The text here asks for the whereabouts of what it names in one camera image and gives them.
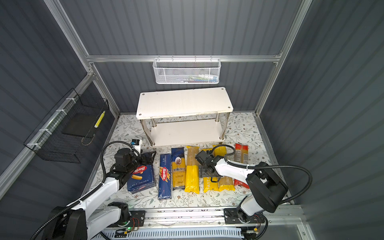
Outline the yellow Pastatime spaghetti bag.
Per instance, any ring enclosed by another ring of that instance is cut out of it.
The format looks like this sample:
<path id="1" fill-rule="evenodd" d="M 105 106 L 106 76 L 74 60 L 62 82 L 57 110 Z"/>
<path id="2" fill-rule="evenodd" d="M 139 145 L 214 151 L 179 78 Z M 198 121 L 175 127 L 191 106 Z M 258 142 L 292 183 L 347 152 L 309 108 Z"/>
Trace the yellow Pastatime spaghetti bag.
<path id="1" fill-rule="evenodd" d="M 203 178 L 203 192 L 207 193 L 208 191 L 219 191 L 218 178 L 213 177 L 212 172 L 208 167 L 200 166 L 200 176 Z"/>

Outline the yellow barcode spaghetti bag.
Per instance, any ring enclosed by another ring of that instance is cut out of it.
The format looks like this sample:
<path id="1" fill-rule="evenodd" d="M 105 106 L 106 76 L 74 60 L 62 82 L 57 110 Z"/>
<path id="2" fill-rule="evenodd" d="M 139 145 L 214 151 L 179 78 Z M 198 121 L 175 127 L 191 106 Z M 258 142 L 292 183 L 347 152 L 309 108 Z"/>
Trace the yellow barcode spaghetti bag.
<path id="1" fill-rule="evenodd" d="M 218 147 L 214 150 L 214 156 L 224 157 L 227 154 L 226 147 Z M 218 183 L 219 191 L 235 191 L 234 180 L 230 177 L 221 177 Z"/>

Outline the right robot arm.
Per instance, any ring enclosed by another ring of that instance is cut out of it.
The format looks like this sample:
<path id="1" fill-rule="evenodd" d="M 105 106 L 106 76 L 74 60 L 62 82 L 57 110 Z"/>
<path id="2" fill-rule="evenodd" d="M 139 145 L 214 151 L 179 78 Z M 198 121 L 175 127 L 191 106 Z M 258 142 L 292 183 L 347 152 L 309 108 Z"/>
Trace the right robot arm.
<path id="1" fill-rule="evenodd" d="M 274 213 L 279 205 L 290 202 L 303 195 L 312 185 L 313 176 L 306 168 L 296 165 L 269 165 L 260 162 L 248 165 L 228 159 L 236 154 L 236 148 L 229 145 L 217 145 L 208 151 L 196 154 L 196 161 L 205 170 L 204 177 L 217 179 L 229 177 L 249 186 L 251 194 L 246 196 L 237 206 L 234 214 L 241 223 L 248 223 L 255 216 L 261 217 L 263 212 Z M 285 198 L 289 191 L 287 184 L 275 172 L 275 169 L 294 169 L 307 174 L 306 185 L 295 195 Z"/>

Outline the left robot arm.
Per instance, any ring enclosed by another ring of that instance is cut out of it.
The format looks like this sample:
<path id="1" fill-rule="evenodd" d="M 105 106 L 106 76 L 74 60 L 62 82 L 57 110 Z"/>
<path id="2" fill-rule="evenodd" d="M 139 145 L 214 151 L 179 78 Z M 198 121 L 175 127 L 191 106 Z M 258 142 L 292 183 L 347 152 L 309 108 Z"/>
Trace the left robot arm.
<path id="1" fill-rule="evenodd" d="M 140 221 L 132 216 L 125 203 L 112 202 L 95 213 L 107 198 L 124 187 L 137 168 L 151 165 L 157 153 L 141 153 L 130 143 L 119 143 L 125 147 L 115 154 L 115 164 L 109 172 L 101 161 L 102 181 L 76 201 L 54 208 L 47 221 L 31 236 L 32 240 L 39 235 L 43 240 L 90 240 L 98 234 L 103 236 L 103 230 L 110 225 L 127 227 L 130 231 L 140 226 Z"/>

